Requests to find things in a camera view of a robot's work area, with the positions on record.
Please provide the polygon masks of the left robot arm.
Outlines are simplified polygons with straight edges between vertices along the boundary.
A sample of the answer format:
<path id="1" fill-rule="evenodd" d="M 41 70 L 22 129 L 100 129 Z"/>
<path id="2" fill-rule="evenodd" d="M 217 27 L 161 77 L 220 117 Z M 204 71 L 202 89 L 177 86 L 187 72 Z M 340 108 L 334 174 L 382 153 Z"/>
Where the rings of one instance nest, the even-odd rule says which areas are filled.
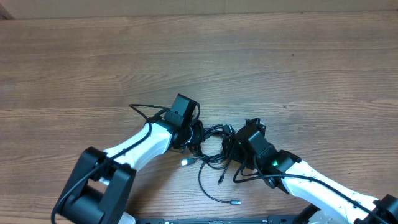
<path id="1" fill-rule="evenodd" d="M 187 147 L 200 136 L 200 104 L 178 94 L 171 107 L 143 116 L 143 128 L 123 143 L 100 151 L 85 149 L 57 200 L 50 221 L 60 215 L 73 223 L 134 223 L 127 200 L 136 173 L 171 148 Z"/>

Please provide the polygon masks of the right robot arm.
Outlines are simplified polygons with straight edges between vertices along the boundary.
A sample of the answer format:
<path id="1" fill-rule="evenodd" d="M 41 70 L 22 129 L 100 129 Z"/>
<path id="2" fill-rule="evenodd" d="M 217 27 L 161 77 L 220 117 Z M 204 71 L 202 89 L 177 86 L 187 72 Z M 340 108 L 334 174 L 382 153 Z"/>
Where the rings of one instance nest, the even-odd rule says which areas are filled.
<path id="1" fill-rule="evenodd" d="M 262 180 L 270 188 L 309 202 L 293 223 L 397 223 L 397 198 L 387 194 L 382 199 L 361 194 L 317 172 L 299 156 L 278 151 L 265 138 L 266 127 L 258 118 L 247 120 L 238 131 L 229 131 L 222 142 L 228 159 L 243 169 L 254 170 L 252 177 L 235 183 Z"/>

